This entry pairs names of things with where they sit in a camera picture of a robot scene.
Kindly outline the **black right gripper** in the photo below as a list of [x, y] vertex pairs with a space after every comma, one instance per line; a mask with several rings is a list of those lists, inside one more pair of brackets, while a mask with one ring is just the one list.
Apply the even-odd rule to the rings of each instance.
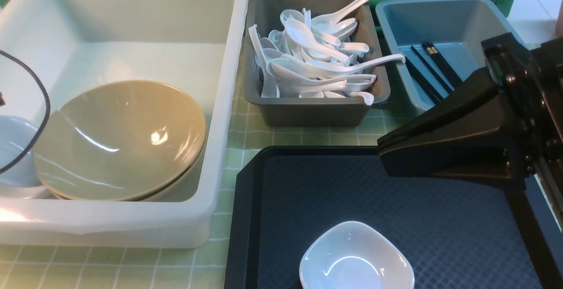
[[389, 176], [525, 190], [537, 175], [562, 225], [563, 42], [529, 50], [513, 34], [483, 40], [485, 66], [428, 111], [378, 139]]

